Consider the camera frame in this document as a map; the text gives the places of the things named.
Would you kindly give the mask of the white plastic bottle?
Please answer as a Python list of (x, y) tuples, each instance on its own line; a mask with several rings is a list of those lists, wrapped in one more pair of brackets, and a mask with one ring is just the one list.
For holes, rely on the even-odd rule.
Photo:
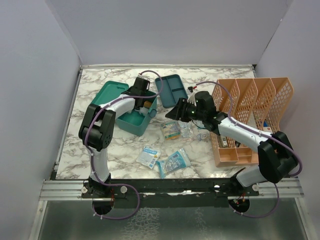
[(149, 112), (149, 109), (148, 109), (148, 108), (146, 108), (146, 107), (140, 107), (139, 109), (130, 110), (130, 111), (128, 111), (127, 113), (128, 113), (128, 114), (137, 113), (137, 114), (146, 116), (146, 115), (148, 114), (148, 112)]

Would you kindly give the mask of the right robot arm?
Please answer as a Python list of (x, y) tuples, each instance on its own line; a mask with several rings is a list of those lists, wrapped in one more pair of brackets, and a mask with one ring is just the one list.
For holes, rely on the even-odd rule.
[(261, 131), (240, 123), (218, 111), (207, 91), (197, 92), (194, 103), (180, 98), (165, 116), (185, 123), (201, 121), (209, 132), (231, 138), (258, 154), (258, 165), (241, 170), (230, 178), (229, 189), (236, 196), (242, 195), (253, 184), (278, 183), (301, 162), (286, 134)]

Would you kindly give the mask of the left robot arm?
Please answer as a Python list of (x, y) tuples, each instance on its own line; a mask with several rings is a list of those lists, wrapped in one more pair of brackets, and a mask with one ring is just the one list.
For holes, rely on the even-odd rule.
[(123, 92), (105, 85), (87, 107), (78, 137), (90, 157), (89, 181), (93, 191), (106, 197), (111, 190), (108, 151), (114, 126), (136, 136), (142, 136), (156, 113), (156, 94), (149, 90), (150, 81), (141, 75)]

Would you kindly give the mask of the teal medicine box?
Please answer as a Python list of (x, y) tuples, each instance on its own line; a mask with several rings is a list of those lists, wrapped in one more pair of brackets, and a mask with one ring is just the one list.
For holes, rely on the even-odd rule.
[[(106, 104), (118, 98), (119, 95), (125, 92), (128, 88), (129, 85), (126, 83), (107, 81), (100, 89), (100, 91), (96, 94), (91, 103), (95, 105)], [(146, 101), (152, 102), (152, 106), (146, 116), (140, 115), (138, 113), (128, 114), (126, 112), (115, 120), (117, 126), (123, 131), (136, 136), (142, 136), (151, 119), (154, 118), (157, 114), (157, 98), (148, 98), (146, 99)]]

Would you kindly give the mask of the brown bottle orange cap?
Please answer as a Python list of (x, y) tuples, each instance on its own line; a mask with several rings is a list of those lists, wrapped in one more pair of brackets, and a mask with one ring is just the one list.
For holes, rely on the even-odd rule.
[(146, 108), (146, 109), (150, 109), (152, 107), (152, 102), (150, 101), (145, 101), (144, 104), (143, 104), (143, 107)]

